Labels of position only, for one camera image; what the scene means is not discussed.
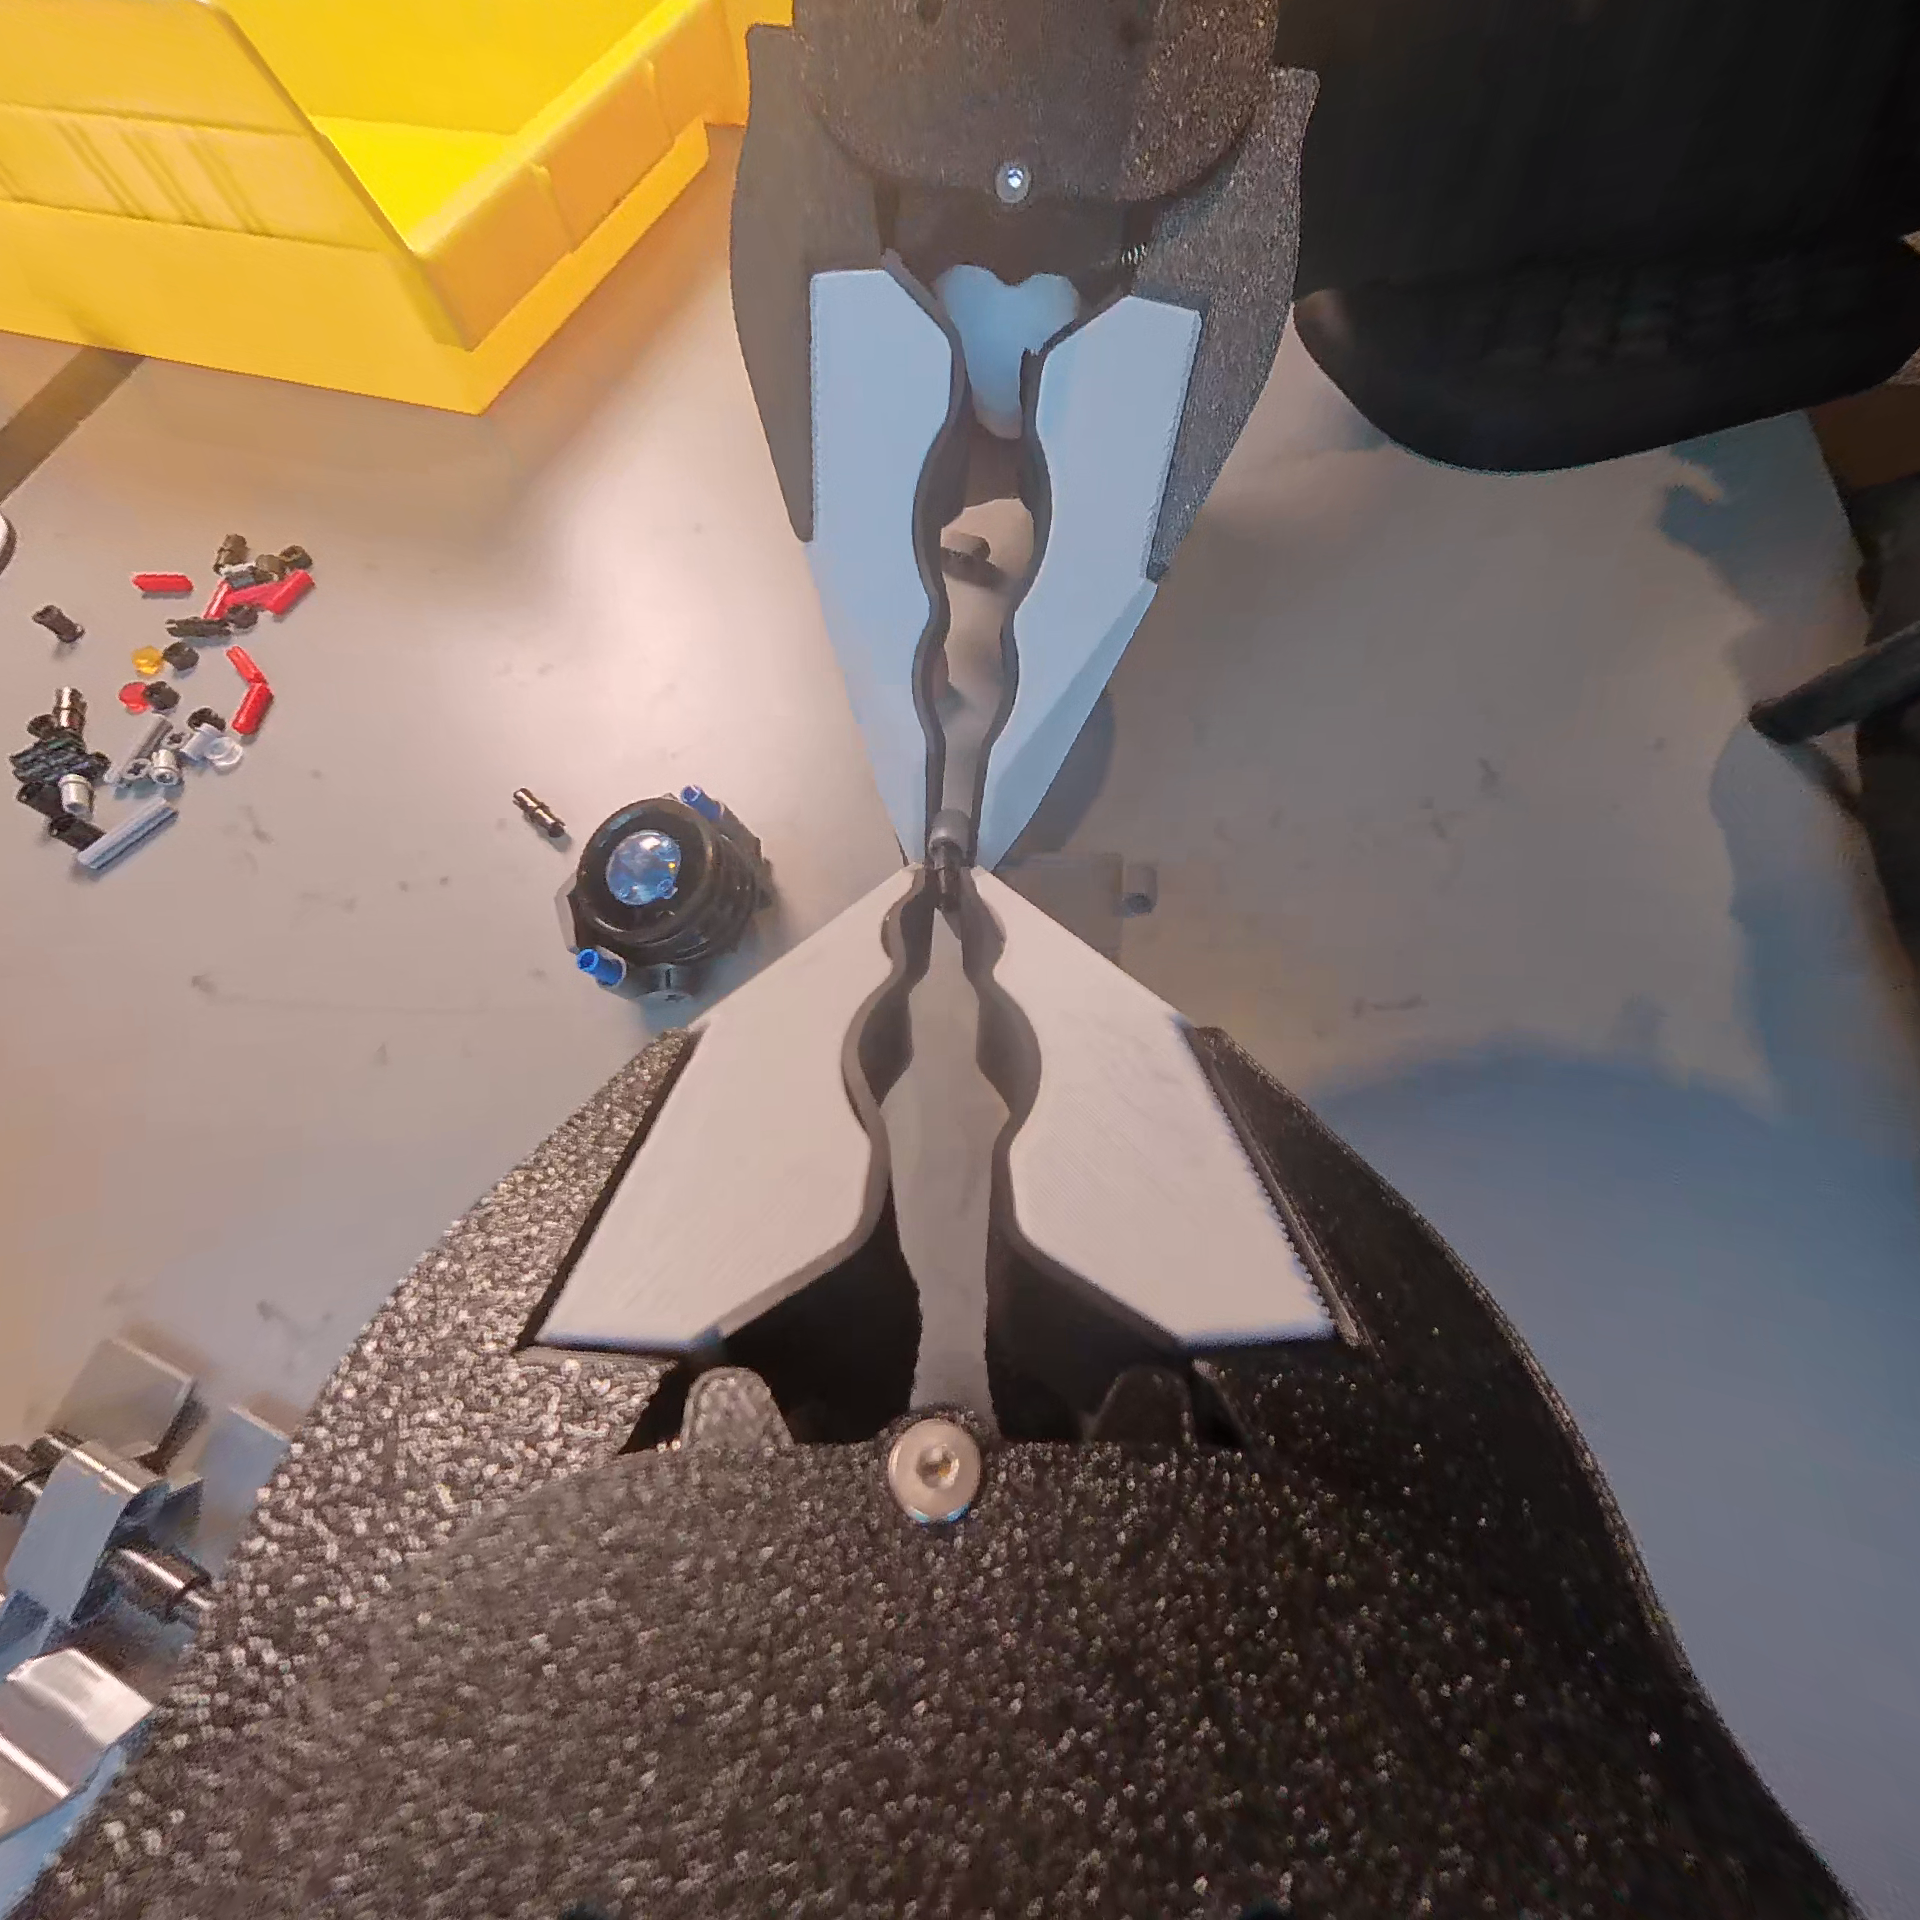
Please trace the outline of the pile of small toy parts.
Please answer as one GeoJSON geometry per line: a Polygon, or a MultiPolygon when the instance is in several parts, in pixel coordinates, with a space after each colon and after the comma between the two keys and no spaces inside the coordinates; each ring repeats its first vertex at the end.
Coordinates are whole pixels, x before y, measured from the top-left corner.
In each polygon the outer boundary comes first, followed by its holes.
{"type": "Polygon", "coordinates": [[[205,575],[139,569],[126,584],[156,622],[123,665],[91,658],[87,624],[41,605],[29,624],[52,683],[4,709],[4,810],[29,817],[84,883],[144,853],[189,798],[240,773],[276,712],[263,647],[319,580],[300,542],[230,534],[205,575]]]}

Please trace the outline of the grey curved toy panel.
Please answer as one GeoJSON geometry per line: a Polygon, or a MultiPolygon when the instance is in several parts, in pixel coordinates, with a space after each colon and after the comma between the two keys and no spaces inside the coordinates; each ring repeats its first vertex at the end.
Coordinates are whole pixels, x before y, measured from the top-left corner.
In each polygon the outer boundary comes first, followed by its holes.
{"type": "Polygon", "coordinates": [[[1010,858],[998,877],[1115,965],[1124,958],[1126,928],[1160,900],[1158,866],[1118,853],[1031,853],[1010,858]]]}

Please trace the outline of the grey toy brick assembly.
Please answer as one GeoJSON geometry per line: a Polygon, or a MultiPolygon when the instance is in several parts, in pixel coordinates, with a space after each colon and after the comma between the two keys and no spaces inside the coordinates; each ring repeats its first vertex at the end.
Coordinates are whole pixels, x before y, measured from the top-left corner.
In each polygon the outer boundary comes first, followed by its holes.
{"type": "Polygon", "coordinates": [[[290,1451],[130,1341],[84,1360],[4,1447],[3,1836],[54,1845],[155,1717],[290,1451]]]}

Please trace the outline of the black toy lens assembly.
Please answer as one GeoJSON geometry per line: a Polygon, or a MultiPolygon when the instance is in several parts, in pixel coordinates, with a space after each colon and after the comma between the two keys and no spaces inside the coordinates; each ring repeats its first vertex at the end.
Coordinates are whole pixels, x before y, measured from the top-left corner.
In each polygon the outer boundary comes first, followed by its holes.
{"type": "Polygon", "coordinates": [[[774,900],[760,838],[696,784],[600,823],[558,896],[566,948],[600,989],[692,999],[774,900]]]}

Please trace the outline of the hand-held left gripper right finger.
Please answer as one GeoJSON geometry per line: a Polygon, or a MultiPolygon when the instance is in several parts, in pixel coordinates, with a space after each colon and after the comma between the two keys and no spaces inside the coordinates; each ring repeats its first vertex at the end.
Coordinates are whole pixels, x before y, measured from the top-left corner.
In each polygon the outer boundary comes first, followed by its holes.
{"type": "Polygon", "coordinates": [[[1193,1022],[994,874],[958,883],[952,924],[1007,1110],[983,1334],[1001,1434],[1076,1443],[1132,1372],[1333,1345],[1338,1309],[1193,1022]]]}

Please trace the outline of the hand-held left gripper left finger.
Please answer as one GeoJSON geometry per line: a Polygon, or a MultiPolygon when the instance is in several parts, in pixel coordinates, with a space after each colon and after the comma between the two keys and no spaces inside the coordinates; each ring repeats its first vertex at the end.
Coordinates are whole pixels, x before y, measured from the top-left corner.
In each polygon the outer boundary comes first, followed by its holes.
{"type": "Polygon", "coordinates": [[[685,1033],[685,1052],[560,1264],[540,1349],[763,1381],[801,1441],[909,1410],[923,1302],[883,1105],[931,958],[925,868],[844,909],[685,1033]]]}

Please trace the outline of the yellow storage bin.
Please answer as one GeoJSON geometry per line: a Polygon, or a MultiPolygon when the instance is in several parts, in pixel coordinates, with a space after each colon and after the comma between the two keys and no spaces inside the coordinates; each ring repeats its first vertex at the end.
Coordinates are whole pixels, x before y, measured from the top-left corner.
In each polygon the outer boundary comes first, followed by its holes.
{"type": "Polygon", "coordinates": [[[6,2],[3,324],[480,417],[747,120],[769,2],[6,2]]]}

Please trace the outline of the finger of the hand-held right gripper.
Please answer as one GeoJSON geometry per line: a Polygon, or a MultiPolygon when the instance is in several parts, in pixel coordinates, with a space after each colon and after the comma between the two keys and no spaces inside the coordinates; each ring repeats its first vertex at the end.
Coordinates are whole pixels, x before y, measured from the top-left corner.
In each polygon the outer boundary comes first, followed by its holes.
{"type": "Polygon", "coordinates": [[[1157,537],[1201,313],[1124,295],[1021,369],[1032,553],[1003,624],[1007,686],[981,747],[972,862],[1015,853],[1150,610],[1157,537]]]}
{"type": "Polygon", "coordinates": [[[932,658],[949,639],[942,537],[972,432],[967,356],[897,257],[809,288],[813,532],[807,563],[886,818],[923,862],[946,784],[932,658]]]}

